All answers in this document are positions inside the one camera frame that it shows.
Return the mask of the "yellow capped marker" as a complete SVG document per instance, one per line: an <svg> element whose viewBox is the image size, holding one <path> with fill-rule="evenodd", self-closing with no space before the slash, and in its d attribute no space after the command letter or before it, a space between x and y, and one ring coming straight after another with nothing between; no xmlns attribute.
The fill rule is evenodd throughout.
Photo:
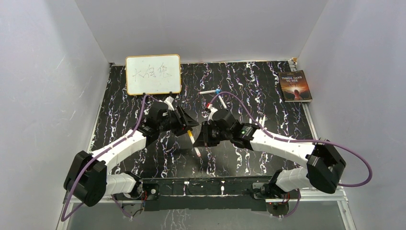
<svg viewBox="0 0 406 230"><path fill-rule="evenodd" d="M187 133L188 133L188 135L189 135L189 138L190 138L190 140L191 140L191 143L194 144L194 143L195 143L195 139L194 139L194 137L193 137L192 132L191 132L190 130L188 130ZM193 149L194 149L196 155L197 155L198 157L201 157L201 153L200 153L199 149L196 148L196 147L193 147Z"/></svg>

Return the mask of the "light blue capped marker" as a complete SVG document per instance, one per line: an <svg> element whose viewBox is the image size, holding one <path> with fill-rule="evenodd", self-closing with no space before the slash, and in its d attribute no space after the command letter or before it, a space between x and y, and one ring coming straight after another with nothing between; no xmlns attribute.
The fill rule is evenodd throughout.
<svg viewBox="0 0 406 230"><path fill-rule="evenodd" d="M220 89L217 89L217 90L215 91L215 93L216 93L216 95L217 95L217 98L219 99L219 101L220 101L221 105L223 106L223 108L224 108L224 109L227 109L227 105L226 105L226 103L224 102L224 100L223 100L222 96L221 96L221 95L219 95L219 94L220 94L220 92L221 92L221 90L220 90Z"/></svg>

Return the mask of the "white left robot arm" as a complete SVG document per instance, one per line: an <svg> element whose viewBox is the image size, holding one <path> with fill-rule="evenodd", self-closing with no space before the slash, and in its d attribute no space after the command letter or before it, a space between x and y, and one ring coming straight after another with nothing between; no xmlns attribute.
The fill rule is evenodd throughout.
<svg viewBox="0 0 406 230"><path fill-rule="evenodd" d="M143 193L142 179L131 173L110 175L120 162L156 141L162 132L171 131L181 136L199 123L180 106L155 102L136 126L111 144L87 153L81 151L74 157L63 187L85 205L96 205L104 196L126 194L139 199Z"/></svg>

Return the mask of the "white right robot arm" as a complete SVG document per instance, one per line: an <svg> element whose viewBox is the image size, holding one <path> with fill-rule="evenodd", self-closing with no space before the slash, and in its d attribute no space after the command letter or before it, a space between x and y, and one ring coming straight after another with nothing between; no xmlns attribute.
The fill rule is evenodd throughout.
<svg viewBox="0 0 406 230"><path fill-rule="evenodd" d="M292 190L307 187L333 194L346 167L331 145L267 135L257 123L241 123L226 109L210 113L193 145L214 147L225 140L241 149L270 153L299 164L292 170L278 170L268 183L253 184L252 191L258 197L283 198Z"/></svg>

